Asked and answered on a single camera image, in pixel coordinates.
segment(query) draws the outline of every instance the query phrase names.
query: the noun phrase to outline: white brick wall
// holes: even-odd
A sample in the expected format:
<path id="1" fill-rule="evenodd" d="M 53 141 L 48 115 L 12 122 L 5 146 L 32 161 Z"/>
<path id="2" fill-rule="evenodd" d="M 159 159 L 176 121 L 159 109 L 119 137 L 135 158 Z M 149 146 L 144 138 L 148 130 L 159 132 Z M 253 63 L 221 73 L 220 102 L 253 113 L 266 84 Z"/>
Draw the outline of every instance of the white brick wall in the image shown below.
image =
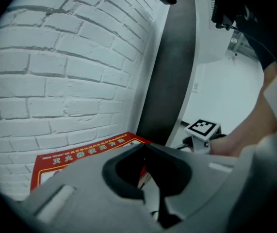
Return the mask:
<path id="1" fill-rule="evenodd" d="M 157 0 L 15 0 L 0 19 L 0 191 L 38 154 L 128 128 Z"/>

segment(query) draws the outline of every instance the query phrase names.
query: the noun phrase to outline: black cable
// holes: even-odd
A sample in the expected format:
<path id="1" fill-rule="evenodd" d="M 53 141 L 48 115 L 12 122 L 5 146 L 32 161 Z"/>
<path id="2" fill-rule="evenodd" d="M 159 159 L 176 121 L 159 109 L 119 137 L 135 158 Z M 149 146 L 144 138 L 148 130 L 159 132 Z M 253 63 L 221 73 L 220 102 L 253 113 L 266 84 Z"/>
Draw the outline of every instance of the black cable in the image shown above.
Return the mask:
<path id="1" fill-rule="evenodd" d="M 248 35 L 248 34 L 242 32 L 241 30 L 239 30 L 239 29 L 236 28 L 236 27 L 231 26 L 231 28 L 234 29 L 234 30 L 237 30 L 237 31 L 241 32 L 242 34 L 246 35 L 248 38 L 250 38 L 250 39 L 254 40 L 255 42 L 257 42 L 260 46 L 262 46 L 265 50 L 268 51 L 268 53 L 272 56 L 272 58 L 274 59 L 274 61 L 277 63 L 277 58 L 271 53 L 271 51 L 270 51 L 263 43 L 257 41 L 255 38 L 253 38 L 253 37 L 251 37 L 250 35 Z"/>

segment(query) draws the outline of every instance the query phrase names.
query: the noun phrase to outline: yellow border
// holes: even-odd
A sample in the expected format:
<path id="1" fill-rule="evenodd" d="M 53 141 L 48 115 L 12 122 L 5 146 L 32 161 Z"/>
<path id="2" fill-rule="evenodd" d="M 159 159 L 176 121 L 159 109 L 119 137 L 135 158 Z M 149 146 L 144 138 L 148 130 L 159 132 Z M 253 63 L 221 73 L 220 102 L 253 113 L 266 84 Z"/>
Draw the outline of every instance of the yellow border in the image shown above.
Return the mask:
<path id="1" fill-rule="evenodd" d="M 139 140 L 139 139 L 137 139 L 137 138 L 133 138 L 133 139 L 131 139 L 130 141 L 127 141 L 127 142 L 125 142 L 125 143 L 123 143 L 123 144 L 121 144 L 121 145 L 119 145 L 119 146 L 117 146 L 117 147 L 114 147 L 114 148 L 112 148 L 112 149 L 109 149 L 109 150 L 107 150 L 107 151 L 105 151 L 105 152 L 108 152 L 108 151 L 110 151 L 110 150 L 114 150 L 114 149 L 116 149 L 116 148 L 118 148 L 118 147 L 121 147 L 121 146 L 123 146 L 123 145 L 125 145 L 125 144 L 127 144 L 128 142 L 131 142 L 131 141 L 133 141 L 133 140 L 137 140 L 137 141 L 139 141 L 140 143 L 144 143 L 144 142 L 142 142 L 141 140 Z M 42 171 L 51 170 L 51 169 L 56 169 L 56 168 L 60 168 L 60 167 L 63 167 L 63 166 L 68 166 L 68 165 L 70 165 L 70 164 L 71 164 L 71 163 L 66 164 L 66 165 L 62 165 L 62 166 L 56 166 L 56 167 L 51 167 L 51 168 L 47 168 L 47 169 L 40 170 L 40 171 L 38 172 L 37 186 L 39 186 L 39 178 L 40 178 L 40 173 L 41 173 Z"/>

